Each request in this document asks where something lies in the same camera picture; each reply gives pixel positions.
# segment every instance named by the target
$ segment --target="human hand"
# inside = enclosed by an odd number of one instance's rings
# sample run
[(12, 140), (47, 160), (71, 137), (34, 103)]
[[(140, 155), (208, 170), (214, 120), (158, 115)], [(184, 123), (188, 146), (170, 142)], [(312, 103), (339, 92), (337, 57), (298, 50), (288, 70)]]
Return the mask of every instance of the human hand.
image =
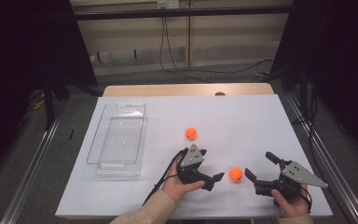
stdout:
[(170, 171), (167, 174), (168, 179), (165, 180), (162, 190), (170, 196), (176, 203), (179, 202), (185, 194), (196, 189), (200, 189), (205, 185), (203, 181), (197, 181), (191, 184), (183, 184), (177, 177), (176, 166), (179, 161), (178, 157), (172, 164)]
[[(301, 188), (300, 193), (307, 198), (307, 185), (301, 184)], [(281, 206), (284, 217), (300, 217), (309, 212), (308, 202), (300, 196), (296, 196), (288, 202), (276, 189), (273, 189), (271, 194), (275, 201)]]

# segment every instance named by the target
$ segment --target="clear plastic container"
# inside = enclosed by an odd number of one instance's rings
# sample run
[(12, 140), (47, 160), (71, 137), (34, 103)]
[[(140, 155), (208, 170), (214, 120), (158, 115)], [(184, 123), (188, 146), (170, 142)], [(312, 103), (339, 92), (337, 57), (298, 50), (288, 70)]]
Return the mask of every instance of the clear plastic container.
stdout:
[(106, 105), (87, 163), (101, 176), (138, 175), (145, 125), (145, 104)]

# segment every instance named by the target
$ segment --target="sleeve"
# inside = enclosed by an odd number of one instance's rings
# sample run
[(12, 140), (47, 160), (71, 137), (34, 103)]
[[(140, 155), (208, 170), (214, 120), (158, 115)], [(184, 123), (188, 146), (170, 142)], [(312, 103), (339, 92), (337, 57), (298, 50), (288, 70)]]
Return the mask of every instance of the sleeve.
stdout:
[(144, 206), (116, 217), (110, 224), (163, 224), (175, 209), (176, 202), (159, 189), (147, 200)]
[(313, 224), (310, 214), (301, 217), (278, 217), (279, 224)]

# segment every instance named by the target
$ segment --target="white table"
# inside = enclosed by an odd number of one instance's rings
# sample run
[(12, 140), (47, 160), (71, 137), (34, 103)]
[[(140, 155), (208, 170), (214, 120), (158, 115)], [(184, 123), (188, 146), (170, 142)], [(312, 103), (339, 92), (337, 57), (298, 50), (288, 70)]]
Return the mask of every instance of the white table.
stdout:
[[(131, 180), (100, 178), (87, 165), (93, 135), (107, 103), (145, 103), (146, 133), (141, 173)], [(198, 137), (185, 138), (194, 126)], [(154, 96), (99, 98), (89, 129), (56, 216), (67, 218), (115, 217), (139, 208), (158, 182), (172, 157), (197, 144), (208, 150), (199, 170), (206, 175), (225, 172), (212, 191), (188, 193), (172, 219), (276, 217), (280, 209), (272, 198), (255, 195), (253, 183), (243, 178), (233, 183), (232, 166), (249, 168), (258, 179), (278, 178), (279, 167), (265, 158), (266, 151), (298, 161), (311, 171), (277, 95)], [(309, 186), (311, 215), (331, 216), (320, 188)]]

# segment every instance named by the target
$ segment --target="orange ball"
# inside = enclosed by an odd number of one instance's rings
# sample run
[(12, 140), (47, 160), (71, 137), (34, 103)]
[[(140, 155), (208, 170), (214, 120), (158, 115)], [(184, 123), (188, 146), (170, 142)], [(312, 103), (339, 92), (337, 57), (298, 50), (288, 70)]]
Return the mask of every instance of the orange ball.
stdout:
[(238, 166), (231, 168), (231, 170), (229, 171), (229, 177), (234, 181), (240, 181), (242, 176), (242, 169)]
[(190, 127), (186, 129), (186, 137), (188, 137), (188, 139), (194, 140), (196, 138), (196, 135), (197, 135), (197, 131), (195, 128)]

